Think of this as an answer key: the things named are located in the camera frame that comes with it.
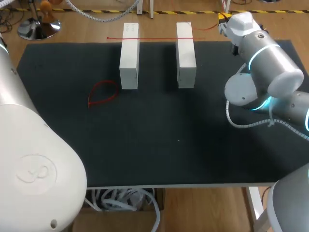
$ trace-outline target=white block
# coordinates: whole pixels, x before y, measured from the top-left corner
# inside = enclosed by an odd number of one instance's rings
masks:
[[[192,38],[191,23],[177,23],[177,38]],[[194,88],[197,63],[193,39],[176,41],[178,88]]]
[[[139,38],[139,24],[125,23],[123,38]],[[122,89],[137,89],[139,56],[140,40],[122,40],[119,65]]]

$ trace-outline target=glowing blue ring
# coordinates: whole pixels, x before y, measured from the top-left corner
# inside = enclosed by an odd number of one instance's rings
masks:
[[[307,114],[306,114],[306,119],[305,119],[305,127],[306,127],[306,130],[309,131],[309,127],[308,127],[308,119],[309,119],[309,109],[307,111]]]
[[[280,47],[280,46],[279,46],[279,44],[273,43],[273,44],[267,45],[267,46],[261,48],[260,50],[258,50],[258,51],[253,55],[253,57],[251,58],[251,60],[249,61],[249,65],[248,65],[249,70],[251,70],[251,63],[252,63],[252,61],[254,60],[254,58],[255,58],[257,55],[259,55],[261,52],[263,52],[265,49],[268,49],[268,48],[270,48],[270,47]]]
[[[270,100],[271,100],[271,97],[267,98],[259,107],[255,108],[255,109],[252,109],[251,111],[254,111],[254,110],[259,110],[261,109],[263,106],[266,106],[270,103]]]

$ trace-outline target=white cable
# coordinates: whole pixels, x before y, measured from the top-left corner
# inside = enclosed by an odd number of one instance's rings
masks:
[[[151,232],[156,232],[158,226],[160,224],[160,209],[158,203],[155,199],[155,191],[153,190],[153,194],[147,192],[144,189],[108,189],[106,190],[101,196],[101,204],[103,208],[100,208],[97,205],[97,200],[99,199],[101,190],[93,189],[91,190],[91,201],[90,202],[87,198],[85,198],[85,202],[90,205],[94,210],[98,212],[102,211],[123,211],[123,210],[131,210],[137,211],[138,205],[146,199],[145,196],[150,198],[150,202],[154,204],[155,213],[156,213],[156,220]],[[133,205],[129,205],[127,201],[133,194],[139,194],[139,200],[135,202]]]
[[[108,19],[103,19],[103,18],[95,18],[93,16],[91,16],[90,14],[87,14],[85,12],[82,12],[80,9],[78,9],[76,6],[73,5],[73,3],[70,0],[65,0],[67,5],[69,5],[70,8],[72,8],[74,11],[76,11],[77,13],[81,14],[82,16],[85,16],[91,20],[94,20],[96,22],[100,22],[100,23],[109,23],[109,22],[113,22],[116,21],[120,18],[122,18],[123,16],[127,15],[128,13],[130,13],[138,4],[141,0],[136,0],[132,6],[130,6],[126,11],[122,12],[120,15],[114,17],[114,18],[108,18]]]
[[[156,220],[155,220],[155,223],[154,223],[154,226],[153,226],[151,232],[156,232],[156,230],[159,227],[160,217],[161,217],[158,203],[156,202],[155,197],[152,194],[150,194],[149,192],[147,192],[146,190],[138,189],[138,191],[143,193],[143,194],[145,194],[145,195],[147,195],[154,203],[154,208],[155,208],[155,213],[156,213]]]
[[[246,64],[243,64],[241,66],[241,68],[237,71],[237,73],[240,73],[247,65]],[[265,120],[262,120],[262,121],[259,121],[259,122],[255,122],[255,123],[251,123],[251,124],[248,124],[248,125],[238,125],[238,124],[235,124],[232,120],[231,120],[231,117],[230,117],[230,114],[229,114],[229,101],[226,101],[226,105],[225,105],[225,113],[226,113],[226,118],[228,120],[228,122],[235,128],[238,128],[238,129],[245,129],[245,128],[251,128],[251,127],[256,127],[256,126],[259,126],[259,125],[263,125],[263,124],[266,124],[266,123],[271,123],[271,120],[272,119],[265,119]],[[294,127],[292,127],[290,124],[288,124],[287,122],[285,121],[282,121],[282,120],[279,120],[279,119],[274,119],[273,120],[273,123],[280,123],[284,126],[286,126],[288,129],[290,129],[291,131],[293,131],[295,134],[299,135],[300,137],[306,139],[307,141],[309,141],[309,137],[305,134],[303,134],[302,132],[296,130]]]
[[[7,6],[8,4],[11,4],[15,0],[4,0],[0,2],[0,8]]]
[[[273,119],[273,117],[272,117],[272,108],[273,108],[273,106],[274,106],[273,102],[274,102],[273,99],[270,98],[269,109],[268,109],[270,123],[269,123],[268,127],[271,127],[271,126],[275,125],[275,121],[274,121],[274,119]]]

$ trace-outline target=logo on robot arm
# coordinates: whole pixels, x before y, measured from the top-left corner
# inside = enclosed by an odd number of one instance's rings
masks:
[[[15,186],[23,194],[40,195],[47,192],[57,180],[55,164],[39,154],[21,157],[15,166]]]

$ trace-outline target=black table surface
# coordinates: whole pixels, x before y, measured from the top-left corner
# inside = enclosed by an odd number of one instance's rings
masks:
[[[278,41],[308,75],[290,41]],[[281,125],[235,129],[224,87],[243,64],[230,42],[195,42],[194,89],[178,89],[175,43],[141,43],[138,90],[121,90],[119,43],[45,43],[26,47],[21,79],[47,124],[84,163],[89,187],[275,182],[309,162],[309,143]],[[101,80],[118,96],[87,108]],[[101,86],[100,100],[113,86]],[[230,107],[248,124],[268,118]]]

